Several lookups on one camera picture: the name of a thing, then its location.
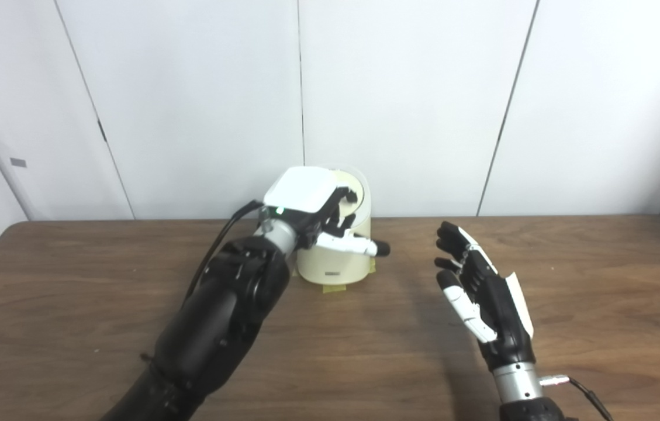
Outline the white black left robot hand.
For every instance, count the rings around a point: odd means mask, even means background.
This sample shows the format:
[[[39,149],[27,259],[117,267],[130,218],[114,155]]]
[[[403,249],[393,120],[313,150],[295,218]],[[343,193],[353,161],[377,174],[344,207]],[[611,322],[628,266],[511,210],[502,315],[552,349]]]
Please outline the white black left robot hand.
[[[389,243],[354,232],[370,214],[370,194],[358,176],[320,166],[294,166],[282,173],[262,200],[255,233],[289,258],[296,250],[342,251],[386,257]]]

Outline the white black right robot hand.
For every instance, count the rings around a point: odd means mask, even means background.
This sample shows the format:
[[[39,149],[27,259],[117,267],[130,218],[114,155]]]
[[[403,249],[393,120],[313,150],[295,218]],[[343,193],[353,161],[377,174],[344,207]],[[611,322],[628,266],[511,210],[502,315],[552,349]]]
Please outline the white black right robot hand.
[[[476,337],[489,371],[533,364],[534,327],[519,278],[503,275],[462,227],[443,221],[436,246],[450,254],[434,260],[437,283],[464,326]]]

